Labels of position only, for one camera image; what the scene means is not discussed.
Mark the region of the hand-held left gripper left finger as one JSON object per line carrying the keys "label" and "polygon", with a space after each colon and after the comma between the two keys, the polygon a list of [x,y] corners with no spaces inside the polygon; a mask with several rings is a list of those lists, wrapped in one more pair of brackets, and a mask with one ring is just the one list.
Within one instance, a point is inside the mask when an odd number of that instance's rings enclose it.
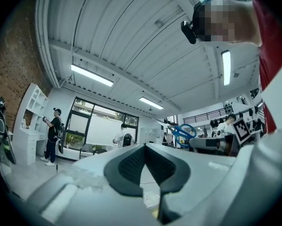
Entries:
{"label": "hand-held left gripper left finger", "polygon": [[145,145],[76,161],[36,189],[27,205],[55,226],[153,226],[139,179]]}

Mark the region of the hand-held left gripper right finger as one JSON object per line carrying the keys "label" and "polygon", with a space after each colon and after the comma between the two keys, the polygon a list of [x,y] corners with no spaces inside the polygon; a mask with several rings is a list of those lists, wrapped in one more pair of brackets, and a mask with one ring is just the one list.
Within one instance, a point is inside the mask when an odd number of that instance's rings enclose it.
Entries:
{"label": "hand-held left gripper right finger", "polygon": [[158,217],[147,226],[270,226],[282,225],[276,213],[282,197],[282,130],[255,145],[243,147],[236,157],[175,150],[148,144],[150,164],[163,161],[176,167],[164,183],[176,189],[161,192]]}

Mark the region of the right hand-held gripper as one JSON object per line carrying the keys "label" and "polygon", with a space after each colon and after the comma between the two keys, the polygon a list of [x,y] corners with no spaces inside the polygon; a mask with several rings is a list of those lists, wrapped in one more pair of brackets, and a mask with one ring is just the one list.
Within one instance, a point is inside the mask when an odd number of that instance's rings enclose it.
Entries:
{"label": "right hand-held gripper", "polygon": [[215,137],[198,137],[189,140],[189,146],[197,153],[224,153],[236,157],[239,150],[257,141],[243,118],[232,122],[225,130],[218,129]]}

